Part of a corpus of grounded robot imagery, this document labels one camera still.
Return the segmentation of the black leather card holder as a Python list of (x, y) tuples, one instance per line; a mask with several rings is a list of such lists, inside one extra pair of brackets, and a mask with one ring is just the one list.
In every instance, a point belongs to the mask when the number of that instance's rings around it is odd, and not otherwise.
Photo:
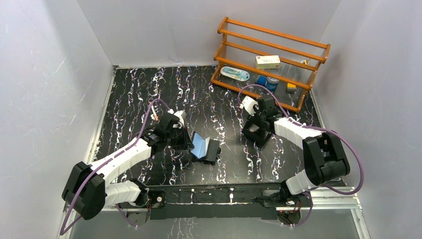
[(220, 140), (204, 138), (196, 132), (193, 132), (193, 149), (190, 154), (203, 164), (215, 165), (218, 156), (221, 153)]

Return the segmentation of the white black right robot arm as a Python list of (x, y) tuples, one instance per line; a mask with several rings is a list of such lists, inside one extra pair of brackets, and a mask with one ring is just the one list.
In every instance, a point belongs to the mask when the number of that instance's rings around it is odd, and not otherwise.
[(277, 199), (286, 206), (293, 206), (304, 192), (349, 174), (350, 165), (344, 148), (333, 133), (306, 128), (285, 117), (271, 96), (245, 97), (241, 106), (248, 113), (242, 133), (258, 147), (277, 135), (303, 151), (304, 169), (284, 180), (278, 193), (263, 195), (257, 200)]

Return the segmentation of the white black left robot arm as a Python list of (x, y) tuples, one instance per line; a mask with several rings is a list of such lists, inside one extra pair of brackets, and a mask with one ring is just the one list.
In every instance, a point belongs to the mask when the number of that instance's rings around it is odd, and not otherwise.
[(115, 204), (145, 207), (150, 201), (149, 188), (145, 184), (136, 179), (123, 183), (112, 181), (166, 148), (192, 149), (194, 146), (184, 123), (185, 117), (185, 111), (164, 113), (156, 125), (148, 127), (120, 150), (91, 164), (77, 163), (62, 193), (63, 200), (85, 220)]

